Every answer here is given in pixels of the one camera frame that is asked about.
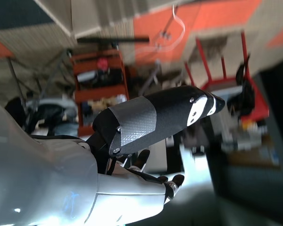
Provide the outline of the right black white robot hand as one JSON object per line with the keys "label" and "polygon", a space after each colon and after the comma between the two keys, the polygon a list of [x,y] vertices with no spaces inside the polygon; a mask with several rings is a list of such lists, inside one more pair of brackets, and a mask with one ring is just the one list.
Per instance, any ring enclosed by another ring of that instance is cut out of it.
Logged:
{"label": "right black white robot hand", "polygon": [[144,173],[148,147],[224,106],[197,87],[165,89],[103,110],[87,140],[28,135],[0,106],[0,226],[118,226],[159,214],[184,176]]}

